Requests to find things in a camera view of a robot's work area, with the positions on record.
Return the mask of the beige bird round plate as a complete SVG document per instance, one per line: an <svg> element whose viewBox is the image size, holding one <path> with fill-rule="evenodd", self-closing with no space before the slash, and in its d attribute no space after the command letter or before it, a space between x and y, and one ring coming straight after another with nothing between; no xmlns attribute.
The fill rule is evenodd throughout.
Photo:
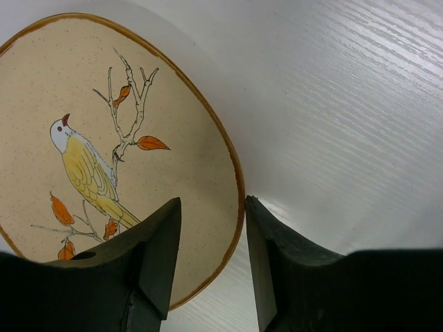
<svg viewBox="0 0 443 332"><path fill-rule="evenodd" d="M1 45L1 237L44 262L117 237L181 199L171 308L231 258L244 177L206 99L159 49L108 19L64 13Z"/></svg>

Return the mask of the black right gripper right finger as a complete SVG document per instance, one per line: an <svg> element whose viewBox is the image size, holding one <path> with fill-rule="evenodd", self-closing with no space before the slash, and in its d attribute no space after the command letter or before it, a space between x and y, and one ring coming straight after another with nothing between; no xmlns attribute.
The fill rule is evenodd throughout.
<svg viewBox="0 0 443 332"><path fill-rule="evenodd" d="M260 331L311 331L297 289L309 268L343 258L290 228L255 196L247 196L246 232Z"/></svg>

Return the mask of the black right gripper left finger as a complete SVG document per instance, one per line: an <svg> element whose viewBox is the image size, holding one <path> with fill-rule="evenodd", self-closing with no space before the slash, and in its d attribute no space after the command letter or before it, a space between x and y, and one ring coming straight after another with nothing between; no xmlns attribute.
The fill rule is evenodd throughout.
<svg viewBox="0 0 443 332"><path fill-rule="evenodd" d="M160 322L168 316L181 237L181 199L171 199L156 213L149 238L137 241L130 256L124 322L146 320L147 314Z"/></svg>

